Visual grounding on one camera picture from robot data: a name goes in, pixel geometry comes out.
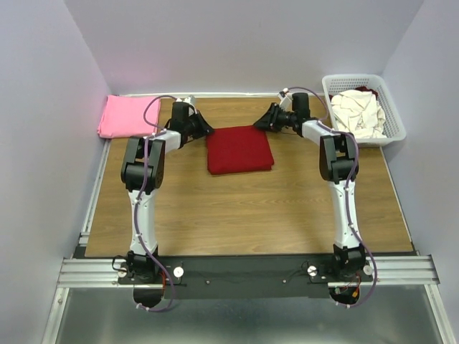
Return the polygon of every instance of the white laundry basket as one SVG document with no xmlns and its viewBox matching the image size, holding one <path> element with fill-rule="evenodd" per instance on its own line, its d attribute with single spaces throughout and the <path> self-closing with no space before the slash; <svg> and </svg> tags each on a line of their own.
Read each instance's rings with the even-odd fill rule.
<svg viewBox="0 0 459 344">
<path fill-rule="evenodd" d="M 325 100 L 330 112 L 330 119 L 333 129 L 338 129 L 336 119 L 331 109 L 330 97 L 337 95 L 346 90 L 353 90 L 357 87 L 366 86 L 378 92 L 378 101 L 382 109 L 386 113 L 386 123 L 384 124 L 383 134 L 387 138 L 357 138 L 357 143 L 360 147 L 379 147 L 400 141 L 406 137 L 406 132 L 399 113 L 395 108 L 392 97 L 384 83 L 384 80 L 379 75 L 372 74 L 342 74 L 342 75 L 327 75 L 322 79 L 323 90 L 325 91 Z"/>
</svg>

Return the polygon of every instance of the wooden tabletop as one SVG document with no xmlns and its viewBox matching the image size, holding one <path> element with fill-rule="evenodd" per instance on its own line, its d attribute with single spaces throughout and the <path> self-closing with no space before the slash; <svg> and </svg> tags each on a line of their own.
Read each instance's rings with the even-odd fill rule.
<svg viewBox="0 0 459 344">
<path fill-rule="evenodd" d="M 277 98 L 198 99 L 214 128 L 251 125 Z M 324 110 L 311 99 L 311 113 Z M 161 103 L 160 124 L 171 114 Z M 205 139 L 166 157 L 156 197 L 159 254 L 290 254 L 332 251 L 334 216 L 327 183 L 318 169 L 318 147 L 297 135 L 268 133 L 271 171 L 211 176 Z M 126 139 L 110 144 L 86 257 L 126 254 L 131 205 L 120 180 Z M 378 148 L 363 148 L 356 179 L 359 229 L 375 252 L 407 252 L 412 245 Z"/>
</svg>

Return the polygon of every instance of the white cloth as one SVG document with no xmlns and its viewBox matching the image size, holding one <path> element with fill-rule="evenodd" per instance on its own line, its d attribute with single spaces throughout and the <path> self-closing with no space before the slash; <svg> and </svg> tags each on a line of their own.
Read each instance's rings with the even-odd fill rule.
<svg viewBox="0 0 459 344">
<path fill-rule="evenodd" d="M 338 129 L 356 138 L 386 138 L 386 114 L 372 92 L 348 90 L 331 98 Z"/>
</svg>

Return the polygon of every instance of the white wall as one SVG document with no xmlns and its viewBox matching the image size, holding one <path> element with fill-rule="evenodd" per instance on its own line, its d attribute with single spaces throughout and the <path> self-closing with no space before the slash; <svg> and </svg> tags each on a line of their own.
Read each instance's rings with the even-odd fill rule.
<svg viewBox="0 0 459 344">
<path fill-rule="evenodd" d="M 322 91 L 381 73 L 422 0 L 65 0 L 115 93 Z"/>
<path fill-rule="evenodd" d="M 62 1 L 3 1 L 0 32 L 0 342 L 40 343 L 108 87 Z"/>
<path fill-rule="evenodd" d="M 384 71 L 407 129 L 385 149 L 415 246 L 432 254 L 459 338 L 459 2 L 426 0 Z"/>
</svg>

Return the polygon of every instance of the pink cloth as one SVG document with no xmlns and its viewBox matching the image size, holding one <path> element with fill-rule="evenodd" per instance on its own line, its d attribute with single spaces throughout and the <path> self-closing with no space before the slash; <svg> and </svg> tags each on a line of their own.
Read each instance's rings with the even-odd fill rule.
<svg viewBox="0 0 459 344">
<path fill-rule="evenodd" d="M 156 128 L 143 120 L 143 111 L 154 98 L 109 95 L 98 127 L 99 136 L 129 138 L 155 133 Z M 160 101 L 154 102 L 146 114 L 147 120 L 155 124 L 158 123 Z"/>
</svg>

